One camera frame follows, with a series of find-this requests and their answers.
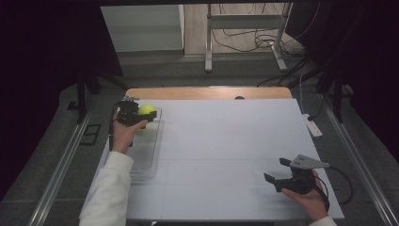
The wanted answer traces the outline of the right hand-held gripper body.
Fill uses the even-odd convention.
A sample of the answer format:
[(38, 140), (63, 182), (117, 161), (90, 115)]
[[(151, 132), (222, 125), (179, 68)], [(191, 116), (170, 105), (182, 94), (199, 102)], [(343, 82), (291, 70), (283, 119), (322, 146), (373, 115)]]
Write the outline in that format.
[(329, 168), (329, 163), (322, 162), (310, 158), (306, 155), (299, 154), (294, 160), (291, 160), (291, 166), (289, 167), (292, 173), (290, 178), (293, 183), (293, 188), (286, 188), (294, 191), (297, 194), (305, 195), (313, 190), (316, 185), (313, 170), (315, 169), (326, 169)]

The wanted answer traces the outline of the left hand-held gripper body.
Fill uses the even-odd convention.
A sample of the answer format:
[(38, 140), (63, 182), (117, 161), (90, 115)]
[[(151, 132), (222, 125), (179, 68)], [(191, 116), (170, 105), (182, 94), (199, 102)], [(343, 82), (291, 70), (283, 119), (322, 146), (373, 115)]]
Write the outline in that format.
[(125, 96), (114, 104), (113, 113), (117, 115), (116, 121), (130, 127), (139, 122), (138, 103), (133, 98)]

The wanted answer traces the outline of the yellow-green tennis ball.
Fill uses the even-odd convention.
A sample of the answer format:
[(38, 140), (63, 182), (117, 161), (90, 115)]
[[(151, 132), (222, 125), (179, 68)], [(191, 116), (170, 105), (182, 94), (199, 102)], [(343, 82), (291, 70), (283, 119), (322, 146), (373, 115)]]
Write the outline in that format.
[(139, 115), (152, 115), (155, 116), (157, 114), (156, 108), (153, 105), (142, 105), (137, 113)]

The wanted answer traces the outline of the clear plastic container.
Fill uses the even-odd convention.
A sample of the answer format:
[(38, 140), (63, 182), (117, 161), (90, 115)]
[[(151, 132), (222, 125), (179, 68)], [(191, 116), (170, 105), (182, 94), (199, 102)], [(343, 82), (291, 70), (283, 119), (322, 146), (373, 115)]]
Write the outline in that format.
[(160, 143), (163, 133), (162, 109), (156, 107), (157, 118), (140, 129), (128, 154), (134, 158), (131, 176), (134, 181), (147, 181), (157, 171)]

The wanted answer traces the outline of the person's left hand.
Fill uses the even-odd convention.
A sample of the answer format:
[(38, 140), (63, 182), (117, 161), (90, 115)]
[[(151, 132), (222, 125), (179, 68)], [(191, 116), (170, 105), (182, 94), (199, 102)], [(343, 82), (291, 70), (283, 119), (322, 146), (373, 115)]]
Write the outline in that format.
[(112, 152), (126, 154), (136, 133), (147, 125), (147, 121), (140, 121), (132, 126), (125, 126), (118, 122), (118, 114), (113, 115)]

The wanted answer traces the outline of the person's right hand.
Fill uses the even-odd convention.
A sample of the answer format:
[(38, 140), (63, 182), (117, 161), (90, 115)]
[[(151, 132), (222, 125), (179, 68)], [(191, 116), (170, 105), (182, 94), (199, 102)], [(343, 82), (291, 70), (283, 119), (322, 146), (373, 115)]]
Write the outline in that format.
[(286, 188), (284, 188), (281, 192), (302, 206), (310, 218), (311, 223), (318, 219), (329, 216), (323, 197), (316, 190), (312, 190), (306, 195), (297, 194), (294, 191)]

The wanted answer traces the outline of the white power strip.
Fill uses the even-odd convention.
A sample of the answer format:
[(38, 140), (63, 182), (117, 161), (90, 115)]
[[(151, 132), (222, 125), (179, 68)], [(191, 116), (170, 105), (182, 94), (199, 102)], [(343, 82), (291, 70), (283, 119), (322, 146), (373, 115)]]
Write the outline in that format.
[(303, 120), (304, 120), (306, 126), (308, 127), (308, 130), (312, 137), (321, 137), (323, 135), (323, 133), (318, 128), (316, 123), (311, 119), (311, 116), (309, 114), (304, 114)]

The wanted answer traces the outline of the wooden table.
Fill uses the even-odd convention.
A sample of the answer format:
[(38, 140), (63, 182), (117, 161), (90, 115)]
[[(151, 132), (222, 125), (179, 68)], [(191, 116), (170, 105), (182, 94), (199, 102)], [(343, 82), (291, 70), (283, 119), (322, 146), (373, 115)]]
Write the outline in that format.
[(292, 99), (287, 88), (209, 87), (209, 88), (139, 88), (125, 93), (140, 100), (233, 100)]

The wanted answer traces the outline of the black metal stand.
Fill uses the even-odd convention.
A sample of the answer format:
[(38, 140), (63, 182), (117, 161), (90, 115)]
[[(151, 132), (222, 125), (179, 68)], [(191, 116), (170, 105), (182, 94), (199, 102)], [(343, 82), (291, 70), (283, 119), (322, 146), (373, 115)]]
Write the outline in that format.
[(77, 101), (70, 102), (68, 105), (68, 110), (78, 111), (78, 124), (83, 121), (88, 112), (86, 104), (86, 90), (88, 90), (91, 94), (99, 94), (102, 91), (98, 77), (105, 79), (121, 89), (127, 90), (130, 88), (126, 83), (123, 83), (115, 76), (108, 75), (99, 69), (88, 68), (85, 71), (79, 72), (76, 75)]
[(332, 113), (339, 123), (343, 123), (342, 98), (351, 96), (350, 92), (344, 93), (344, 86), (345, 83), (341, 71), (324, 72), (316, 85), (316, 91), (332, 102)]

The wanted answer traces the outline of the white table sheet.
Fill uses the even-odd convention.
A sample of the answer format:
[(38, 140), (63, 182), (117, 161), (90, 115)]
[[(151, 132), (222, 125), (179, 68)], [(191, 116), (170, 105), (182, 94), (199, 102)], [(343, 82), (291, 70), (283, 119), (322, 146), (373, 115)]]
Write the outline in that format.
[(318, 153), (294, 99), (157, 101), (163, 132), (154, 178), (134, 183), (130, 220), (303, 219), (266, 174), (288, 178), (282, 158)]

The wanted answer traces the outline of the white cabinet panel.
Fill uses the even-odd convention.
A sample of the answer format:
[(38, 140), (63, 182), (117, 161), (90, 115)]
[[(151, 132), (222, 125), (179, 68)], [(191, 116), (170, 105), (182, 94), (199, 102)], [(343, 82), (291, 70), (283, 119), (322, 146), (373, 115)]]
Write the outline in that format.
[(117, 52), (184, 48), (182, 5), (101, 7)]

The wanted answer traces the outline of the dark curtain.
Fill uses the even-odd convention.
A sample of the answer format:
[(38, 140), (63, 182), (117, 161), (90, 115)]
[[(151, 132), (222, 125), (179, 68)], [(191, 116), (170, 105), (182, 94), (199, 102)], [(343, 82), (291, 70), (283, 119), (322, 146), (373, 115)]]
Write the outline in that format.
[(45, 134), (60, 92), (82, 74), (122, 70), (101, 8), (75, 0), (0, 0), (0, 201)]
[(318, 90), (349, 86), (351, 105), (399, 162), (399, 0), (297, 0), (286, 33), (326, 73)]

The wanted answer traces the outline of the aluminium floor rail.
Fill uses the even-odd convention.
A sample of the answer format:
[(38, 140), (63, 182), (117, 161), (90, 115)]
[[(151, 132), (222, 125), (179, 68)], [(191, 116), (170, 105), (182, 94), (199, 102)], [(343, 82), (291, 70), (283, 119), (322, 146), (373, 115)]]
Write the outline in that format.
[(360, 180), (369, 193), (371, 200), (378, 214), (381, 216), (385, 226), (399, 226), (399, 217), (393, 213), (393, 209), (389, 203), (389, 200), (386, 198), (375, 177), (366, 166), (366, 163), (360, 155), (358, 147), (349, 135), (344, 124), (339, 122), (338, 118), (333, 113), (331, 101), (328, 97), (324, 97), (322, 94), (320, 94), (319, 97), (323, 100), (324, 109), (327, 112), (329, 120), (334, 126), (338, 137), (342, 141), (342, 144), (344, 145), (344, 148), (349, 155), (349, 158), (351, 159), (351, 162), (357, 171)]
[(28, 226), (43, 226), (50, 210), (55, 202), (56, 195), (61, 188), (66, 173), (73, 160), (74, 154), (79, 146), (80, 140), (88, 126), (88, 122), (92, 115), (94, 103), (88, 105), (87, 113), (81, 122), (75, 126), (72, 137), (70, 138), (66, 148), (64, 149), (56, 168), (45, 187), (43, 194), (28, 222)]

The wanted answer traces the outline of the white metal desk frame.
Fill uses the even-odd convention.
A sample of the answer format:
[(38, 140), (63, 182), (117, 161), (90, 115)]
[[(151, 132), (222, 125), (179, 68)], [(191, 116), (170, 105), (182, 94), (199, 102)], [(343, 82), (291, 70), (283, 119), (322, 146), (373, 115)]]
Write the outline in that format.
[(283, 32), (288, 21), (290, 9), (292, 4), (285, 3), (281, 15), (216, 15), (212, 13), (211, 5), (207, 5), (207, 41), (205, 51), (205, 71), (210, 72), (213, 69), (212, 65), (212, 41), (211, 33), (214, 29), (277, 29), (278, 33), (275, 41), (270, 49), (277, 61), (279, 69), (282, 72), (288, 70), (280, 50), (280, 43)]

